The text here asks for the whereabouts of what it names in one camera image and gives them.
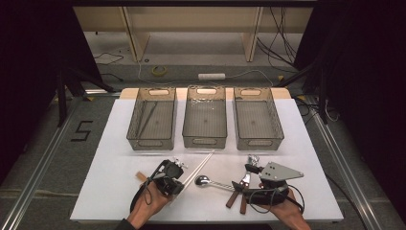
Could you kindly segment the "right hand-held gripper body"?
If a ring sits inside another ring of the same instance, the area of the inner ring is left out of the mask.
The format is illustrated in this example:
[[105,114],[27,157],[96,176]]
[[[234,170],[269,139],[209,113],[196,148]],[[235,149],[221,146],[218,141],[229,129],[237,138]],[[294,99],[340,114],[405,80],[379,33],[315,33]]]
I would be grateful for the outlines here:
[[300,178],[302,172],[275,162],[269,162],[258,174],[261,187],[248,190],[248,203],[256,205],[277,205],[288,196],[288,179]]

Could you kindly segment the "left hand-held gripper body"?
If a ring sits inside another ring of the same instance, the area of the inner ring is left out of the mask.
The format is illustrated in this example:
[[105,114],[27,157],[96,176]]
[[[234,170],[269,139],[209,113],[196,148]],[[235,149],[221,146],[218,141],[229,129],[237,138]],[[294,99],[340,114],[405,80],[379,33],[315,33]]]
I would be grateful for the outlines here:
[[183,188],[184,184],[179,181],[179,177],[184,173],[184,168],[187,166],[178,158],[173,161],[163,160],[153,173],[152,179],[161,188]]

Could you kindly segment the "wooden handled knife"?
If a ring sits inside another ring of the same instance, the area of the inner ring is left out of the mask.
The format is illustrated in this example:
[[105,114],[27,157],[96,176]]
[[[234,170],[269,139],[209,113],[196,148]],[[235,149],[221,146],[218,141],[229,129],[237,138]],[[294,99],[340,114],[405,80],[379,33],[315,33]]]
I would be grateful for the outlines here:
[[[251,174],[249,172],[246,172],[244,177],[239,181],[239,185],[242,185],[243,187],[248,187],[251,179]],[[230,196],[229,200],[226,203],[227,208],[231,208],[238,196],[237,191],[233,191],[232,195]]]

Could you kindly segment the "wooden handled fork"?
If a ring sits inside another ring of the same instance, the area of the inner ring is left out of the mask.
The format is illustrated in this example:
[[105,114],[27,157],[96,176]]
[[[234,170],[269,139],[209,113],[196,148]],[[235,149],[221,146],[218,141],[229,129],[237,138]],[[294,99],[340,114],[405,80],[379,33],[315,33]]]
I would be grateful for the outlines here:
[[[259,162],[259,157],[253,154],[248,155],[248,160],[247,163],[251,166],[256,166]],[[251,180],[251,173],[249,171],[245,172],[244,177],[240,180],[239,184],[242,185],[244,188],[248,188]],[[245,199],[245,196],[242,197],[241,203],[240,203],[240,209],[239,212],[243,215],[246,214],[246,206],[247,202]]]

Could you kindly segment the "steel spoon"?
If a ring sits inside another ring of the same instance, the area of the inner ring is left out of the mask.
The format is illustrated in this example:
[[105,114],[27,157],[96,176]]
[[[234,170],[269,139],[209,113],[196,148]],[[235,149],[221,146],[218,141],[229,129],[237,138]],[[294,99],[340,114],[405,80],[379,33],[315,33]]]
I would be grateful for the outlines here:
[[222,184],[219,182],[212,181],[207,175],[199,175],[195,178],[194,184],[200,187],[204,186],[215,186],[220,189],[233,191],[235,188],[231,185]]

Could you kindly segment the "smoky clear plastic bin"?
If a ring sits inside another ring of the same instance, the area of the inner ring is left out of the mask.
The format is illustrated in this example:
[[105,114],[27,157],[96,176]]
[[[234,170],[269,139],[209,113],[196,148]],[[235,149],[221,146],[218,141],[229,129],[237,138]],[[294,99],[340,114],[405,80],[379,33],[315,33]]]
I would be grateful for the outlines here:
[[[149,111],[151,102],[158,104],[140,138],[137,131],[147,103]],[[140,88],[126,134],[126,139],[133,150],[172,150],[174,147],[174,129],[176,114],[176,90],[174,87]]]
[[228,132],[223,86],[188,87],[182,136],[186,148],[225,148]]
[[235,87],[234,114],[238,150],[277,150],[284,133],[269,87]]

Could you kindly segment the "person's left hand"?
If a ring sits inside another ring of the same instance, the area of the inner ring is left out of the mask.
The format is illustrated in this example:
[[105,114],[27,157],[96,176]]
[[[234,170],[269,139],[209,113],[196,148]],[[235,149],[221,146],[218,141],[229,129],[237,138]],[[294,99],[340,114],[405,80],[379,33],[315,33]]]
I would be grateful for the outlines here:
[[150,182],[133,206],[127,221],[139,230],[147,221],[160,212],[164,206],[173,200],[172,195],[163,195],[154,182]]

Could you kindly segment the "person's right hand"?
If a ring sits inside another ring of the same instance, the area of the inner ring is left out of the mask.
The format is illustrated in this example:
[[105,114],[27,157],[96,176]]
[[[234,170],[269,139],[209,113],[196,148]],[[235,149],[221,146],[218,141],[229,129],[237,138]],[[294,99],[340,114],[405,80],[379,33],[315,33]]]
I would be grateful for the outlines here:
[[290,230],[311,230],[295,201],[293,191],[289,190],[288,197],[283,203],[274,206],[261,205],[261,208],[269,210]]

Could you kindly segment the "black metal stand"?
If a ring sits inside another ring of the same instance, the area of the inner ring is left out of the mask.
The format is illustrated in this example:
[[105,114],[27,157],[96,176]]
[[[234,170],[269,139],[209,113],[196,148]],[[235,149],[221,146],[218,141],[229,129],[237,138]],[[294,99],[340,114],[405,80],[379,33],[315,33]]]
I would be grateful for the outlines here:
[[319,115],[322,121],[326,124],[327,123],[327,77],[326,71],[323,69],[322,64],[319,61],[313,61],[307,67],[302,69],[301,71],[297,72],[287,80],[283,80],[282,82],[277,84],[277,87],[285,87],[294,81],[298,81],[299,79],[306,77],[304,81],[304,85],[302,90],[305,93],[317,93],[318,94],[318,108],[319,108]]
[[90,81],[92,84],[98,86],[107,92],[112,93],[114,88],[105,84],[101,79],[92,77],[91,75],[79,70],[78,68],[65,67],[62,68],[56,76],[57,85],[57,98],[59,109],[58,126],[61,127],[67,119],[67,105],[66,105],[66,92],[68,89],[74,97],[83,97],[85,89],[82,86],[83,81]]

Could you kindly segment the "white power strip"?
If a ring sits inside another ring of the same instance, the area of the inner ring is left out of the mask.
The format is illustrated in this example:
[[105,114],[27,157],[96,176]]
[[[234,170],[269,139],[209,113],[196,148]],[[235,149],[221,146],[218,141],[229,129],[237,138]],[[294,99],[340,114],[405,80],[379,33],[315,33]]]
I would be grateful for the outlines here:
[[197,76],[200,81],[222,81],[226,79],[224,73],[200,73]]

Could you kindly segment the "yellow tape roll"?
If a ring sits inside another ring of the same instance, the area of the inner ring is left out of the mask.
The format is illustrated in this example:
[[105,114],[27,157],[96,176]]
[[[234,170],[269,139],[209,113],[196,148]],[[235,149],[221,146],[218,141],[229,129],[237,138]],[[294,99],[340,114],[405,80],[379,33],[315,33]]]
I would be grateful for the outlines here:
[[151,73],[154,77],[162,77],[167,73],[168,69],[166,66],[154,66],[151,69]]

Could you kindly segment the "dark curtain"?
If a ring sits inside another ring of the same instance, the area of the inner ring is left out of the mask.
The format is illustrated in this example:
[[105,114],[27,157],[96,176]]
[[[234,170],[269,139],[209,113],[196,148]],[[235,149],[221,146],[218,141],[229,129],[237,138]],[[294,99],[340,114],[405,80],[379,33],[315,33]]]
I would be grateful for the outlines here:
[[327,96],[406,224],[406,0],[316,0],[296,67],[319,54]]
[[59,75],[102,77],[71,0],[0,0],[0,183],[54,97]]

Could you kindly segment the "beige wooden shelf unit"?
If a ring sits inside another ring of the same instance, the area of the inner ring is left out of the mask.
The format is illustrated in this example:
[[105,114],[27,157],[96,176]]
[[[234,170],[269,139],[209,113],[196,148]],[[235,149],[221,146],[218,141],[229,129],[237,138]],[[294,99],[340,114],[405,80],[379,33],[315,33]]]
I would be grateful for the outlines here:
[[85,32],[125,32],[134,60],[152,32],[239,33],[245,58],[254,59],[260,33],[274,33],[275,19],[288,34],[302,34],[312,13],[299,7],[75,7]]

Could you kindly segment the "aluminium floor rail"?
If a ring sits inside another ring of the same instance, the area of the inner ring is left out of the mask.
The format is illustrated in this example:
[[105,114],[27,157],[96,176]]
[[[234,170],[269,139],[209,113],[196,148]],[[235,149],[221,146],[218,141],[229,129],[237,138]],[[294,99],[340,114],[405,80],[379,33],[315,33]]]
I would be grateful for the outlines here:
[[362,191],[360,184],[356,180],[354,173],[346,161],[330,128],[322,121],[319,115],[319,108],[317,108],[317,111],[313,112],[313,115],[316,126],[321,132],[338,171],[349,191],[355,211],[359,214],[367,230],[383,230],[372,206]]
[[7,218],[1,224],[1,230],[17,229],[34,197],[39,184],[42,181],[42,178],[44,177],[56,154],[56,150],[60,146],[66,130],[71,123],[73,115],[75,114],[81,102],[82,98],[74,98],[72,100],[71,105],[68,108],[66,119],[61,123],[60,126],[56,128],[56,132],[54,133],[52,140],[50,141],[45,152],[36,165],[33,174],[31,175],[23,190],[20,192],[17,200],[12,205],[11,210],[7,214]]

